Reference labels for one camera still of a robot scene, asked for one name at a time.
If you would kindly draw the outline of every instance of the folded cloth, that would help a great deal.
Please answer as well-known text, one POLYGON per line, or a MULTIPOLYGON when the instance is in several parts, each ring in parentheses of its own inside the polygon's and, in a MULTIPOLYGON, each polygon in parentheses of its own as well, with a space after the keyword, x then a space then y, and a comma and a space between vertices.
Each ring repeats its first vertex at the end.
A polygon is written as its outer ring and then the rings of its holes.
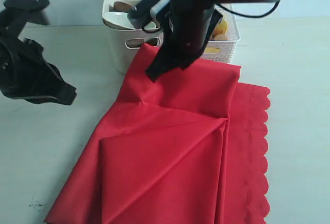
POLYGON ((137 53, 45 222, 264 223, 269 90, 203 59, 152 83, 156 53, 137 53))

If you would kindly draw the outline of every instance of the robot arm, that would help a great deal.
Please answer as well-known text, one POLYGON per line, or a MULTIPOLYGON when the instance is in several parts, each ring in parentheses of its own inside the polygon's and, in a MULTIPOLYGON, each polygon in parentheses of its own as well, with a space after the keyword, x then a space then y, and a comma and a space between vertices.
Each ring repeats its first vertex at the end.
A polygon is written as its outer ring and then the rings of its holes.
POLYGON ((268 3, 279 0, 142 0, 128 16, 135 28, 150 21, 161 24, 164 43, 146 70, 155 81, 174 68, 185 69, 204 52, 210 35, 222 16, 216 4, 268 3))

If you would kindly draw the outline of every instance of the white table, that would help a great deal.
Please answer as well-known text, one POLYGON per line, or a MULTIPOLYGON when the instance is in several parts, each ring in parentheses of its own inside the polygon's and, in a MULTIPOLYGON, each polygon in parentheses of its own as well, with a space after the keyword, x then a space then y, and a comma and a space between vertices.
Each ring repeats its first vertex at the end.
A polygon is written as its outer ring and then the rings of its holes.
MULTIPOLYGON (((271 88, 268 224, 330 223, 330 18, 240 21, 241 81, 271 88)), ((0 223, 41 224, 89 136, 115 101, 101 26, 28 28, 78 88, 72 106, 0 95, 0 223)))

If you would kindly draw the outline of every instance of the red fabric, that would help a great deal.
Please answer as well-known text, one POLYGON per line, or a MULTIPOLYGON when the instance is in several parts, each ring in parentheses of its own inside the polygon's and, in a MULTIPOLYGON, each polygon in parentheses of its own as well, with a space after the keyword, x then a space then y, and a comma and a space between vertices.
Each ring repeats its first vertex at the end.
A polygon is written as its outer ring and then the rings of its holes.
POLYGON ((52 224, 263 224, 268 88, 198 60, 157 83, 144 45, 45 221, 52 224))

